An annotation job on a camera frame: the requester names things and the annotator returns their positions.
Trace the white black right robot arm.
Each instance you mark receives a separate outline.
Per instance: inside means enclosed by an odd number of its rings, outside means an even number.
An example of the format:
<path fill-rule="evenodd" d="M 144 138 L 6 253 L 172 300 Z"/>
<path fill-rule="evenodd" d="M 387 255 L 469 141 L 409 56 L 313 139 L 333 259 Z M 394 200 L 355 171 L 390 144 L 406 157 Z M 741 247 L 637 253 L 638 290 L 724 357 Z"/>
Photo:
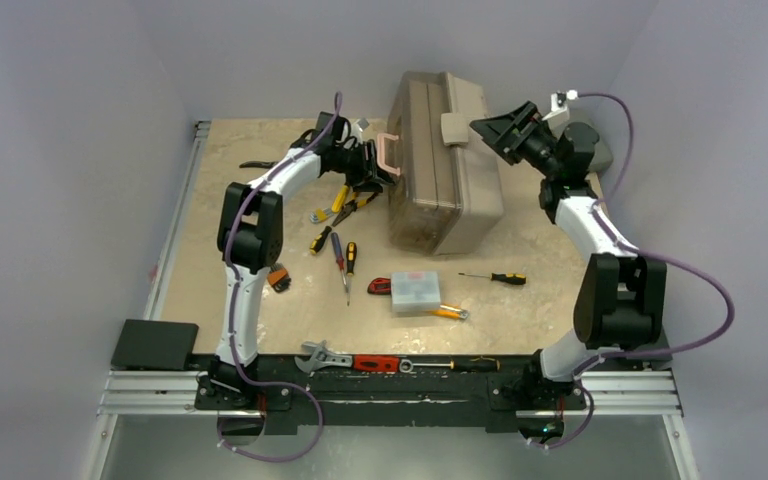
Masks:
<path fill-rule="evenodd" d="M 532 102 L 470 127 L 508 164 L 527 162 L 542 174 L 540 207 L 587 262 L 572 330 L 540 352 L 541 369 L 521 381 L 524 399 L 544 407 L 559 396 L 560 382 L 607 359 L 653 354 L 662 334 L 667 266 L 636 252 L 602 210 L 587 179 L 597 131 L 580 121 L 554 131 Z"/>

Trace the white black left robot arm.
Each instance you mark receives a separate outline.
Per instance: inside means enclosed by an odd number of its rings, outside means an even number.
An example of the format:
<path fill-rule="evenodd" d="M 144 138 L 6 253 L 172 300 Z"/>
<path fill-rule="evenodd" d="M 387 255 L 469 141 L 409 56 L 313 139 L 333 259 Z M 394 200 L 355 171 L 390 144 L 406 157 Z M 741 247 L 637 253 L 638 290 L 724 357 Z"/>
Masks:
<path fill-rule="evenodd" d="M 220 382 L 219 395 L 232 408 L 257 399 L 257 326 L 261 295 L 284 242 L 284 204 L 326 173 L 344 177 L 351 191 L 381 193 L 395 183 L 377 142 L 337 113 L 322 112 L 314 128 L 291 143 L 266 173 L 225 190 L 217 247 L 226 274 L 223 333 L 218 361 L 234 368 Z"/>

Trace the beige translucent tool box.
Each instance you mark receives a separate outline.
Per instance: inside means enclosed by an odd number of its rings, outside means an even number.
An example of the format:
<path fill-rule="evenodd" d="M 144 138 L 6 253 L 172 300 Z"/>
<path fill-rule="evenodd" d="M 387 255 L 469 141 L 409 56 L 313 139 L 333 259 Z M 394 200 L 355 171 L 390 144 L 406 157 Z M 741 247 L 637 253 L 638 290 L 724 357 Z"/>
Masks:
<path fill-rule="evenodd" d="M 449 72 L 403 74 L 378 163 L 388 191 L 391 243 L 428 256 L 478 249 L 504 215 L 496 155 L 470 123 L 487 118 L 482 86 Z"/>

